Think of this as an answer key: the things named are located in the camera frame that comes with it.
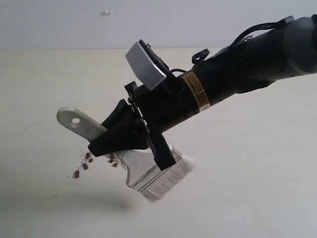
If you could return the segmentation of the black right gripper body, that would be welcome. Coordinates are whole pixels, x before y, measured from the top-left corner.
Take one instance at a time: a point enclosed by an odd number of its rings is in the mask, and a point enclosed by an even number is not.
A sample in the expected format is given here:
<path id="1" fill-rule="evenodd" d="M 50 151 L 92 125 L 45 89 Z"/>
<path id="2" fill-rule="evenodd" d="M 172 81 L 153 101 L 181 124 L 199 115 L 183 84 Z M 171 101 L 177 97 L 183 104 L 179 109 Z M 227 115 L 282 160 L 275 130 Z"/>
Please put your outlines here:
<path id="1" fill-rule="evenodd" d="M 234 94 L 267 87 L 268 59 L 264 47 L 228 47 L 214 56 L 204 49 L 192 56 L 190 70 L 169 69 L 166 80 L 152 91 L 144 84 L 127 86 L 161 170 L 175 164 L 162 134 Z"/>

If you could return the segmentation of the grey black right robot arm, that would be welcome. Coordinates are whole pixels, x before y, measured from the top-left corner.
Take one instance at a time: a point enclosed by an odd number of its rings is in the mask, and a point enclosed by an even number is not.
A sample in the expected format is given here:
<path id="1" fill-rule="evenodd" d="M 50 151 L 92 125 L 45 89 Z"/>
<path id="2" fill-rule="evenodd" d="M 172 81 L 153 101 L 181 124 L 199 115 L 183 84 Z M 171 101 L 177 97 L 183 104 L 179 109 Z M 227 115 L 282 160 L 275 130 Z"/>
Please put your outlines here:
<path id="1" fill-rule="evenodd" d="M 234 94 L 316 73 L 317 17 L 289 16 L 252 26 L 213 56 L 208 49 L 194 54 L 193 67 L 179 76 L 143 40 L 126 59 L 142 84 L 125 86 L 128 100 L 119 101 L 103 122 L 106 132 L 88 148 L 96 157 L 150 148 L 164 170 L 175 164 L 165 131 Z"/>

